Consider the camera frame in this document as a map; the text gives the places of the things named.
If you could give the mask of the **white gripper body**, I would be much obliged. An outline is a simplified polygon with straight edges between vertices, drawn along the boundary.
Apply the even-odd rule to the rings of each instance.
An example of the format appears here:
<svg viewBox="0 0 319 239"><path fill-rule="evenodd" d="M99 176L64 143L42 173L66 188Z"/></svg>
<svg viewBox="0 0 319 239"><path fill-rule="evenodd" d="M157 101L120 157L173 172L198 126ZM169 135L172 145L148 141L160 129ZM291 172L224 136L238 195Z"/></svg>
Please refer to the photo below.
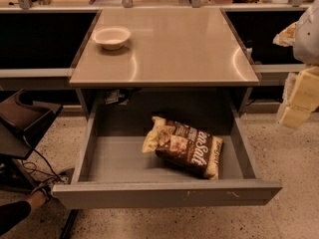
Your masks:
<svg viewBox="0 0 319 239"><path fill-rule="evenodd" d="M297 22L293 54L304 64L319 65L319 0L315 0Z"/></svg>

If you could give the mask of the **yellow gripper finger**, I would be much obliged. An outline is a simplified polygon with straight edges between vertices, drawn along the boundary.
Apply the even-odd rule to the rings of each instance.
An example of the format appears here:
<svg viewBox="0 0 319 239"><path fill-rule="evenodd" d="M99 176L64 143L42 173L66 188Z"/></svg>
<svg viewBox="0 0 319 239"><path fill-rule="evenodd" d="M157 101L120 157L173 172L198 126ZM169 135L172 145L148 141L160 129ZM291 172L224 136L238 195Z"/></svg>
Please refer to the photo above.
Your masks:
<svg viewBox="0 0 319 239"><path fill-rule="evenodd" d="M297 23L294 22L277 34L273 43L281 47L289 47L294 45L294 33Z"/></svg>
<svg viewBox="0 0 319 239"><path fill-rule="evenodd" d="M301 127L319 107L319 67L289 73L285 81L278 123L289 129Z"/></svg>

